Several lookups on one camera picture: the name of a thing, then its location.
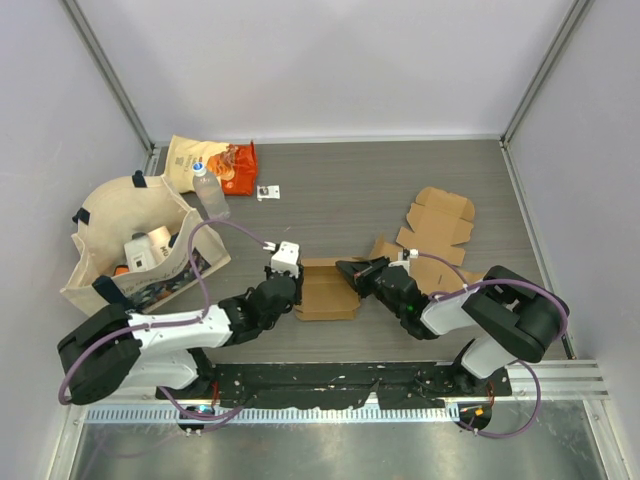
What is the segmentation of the small cardboard box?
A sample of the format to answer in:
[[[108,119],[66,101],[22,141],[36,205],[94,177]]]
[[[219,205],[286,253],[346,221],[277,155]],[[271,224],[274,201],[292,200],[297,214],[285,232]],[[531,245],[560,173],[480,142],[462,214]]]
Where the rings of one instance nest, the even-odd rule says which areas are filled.
[[[341,258],[304,258],[301,304],[294,307],[300,321],[354,320],[360,307],[358,294],[349,286],[336,262]]]

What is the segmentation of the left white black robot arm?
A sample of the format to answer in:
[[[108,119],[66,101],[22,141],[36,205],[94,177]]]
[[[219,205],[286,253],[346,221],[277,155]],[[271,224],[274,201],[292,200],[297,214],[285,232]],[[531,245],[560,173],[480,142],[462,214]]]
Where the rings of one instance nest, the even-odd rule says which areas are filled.
[[[65,372],[59,402],[88,405],[119,390],[148,387],[205,397],[213,375],[197,350],[252,341],[301,302],[301,265],[265,272],[257,287],[206,311],[147,315],[117,304],[102,308],[57,345]]]

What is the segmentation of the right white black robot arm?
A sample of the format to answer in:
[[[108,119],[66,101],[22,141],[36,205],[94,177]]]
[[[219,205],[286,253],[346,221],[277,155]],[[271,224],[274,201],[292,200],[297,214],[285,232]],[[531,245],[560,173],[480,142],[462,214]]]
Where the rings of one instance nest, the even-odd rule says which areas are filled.
[[[416,383],[433,395],[473,395],[490,377],[516,361],[538,363],[566,333],[570,309],[558,296],[503,267],[453,293],[422,292],[404,260],[386,257],[336,263],[359,297],[374,296],[418,340],[435,340],[454,330],[478,326],[455,360]]]

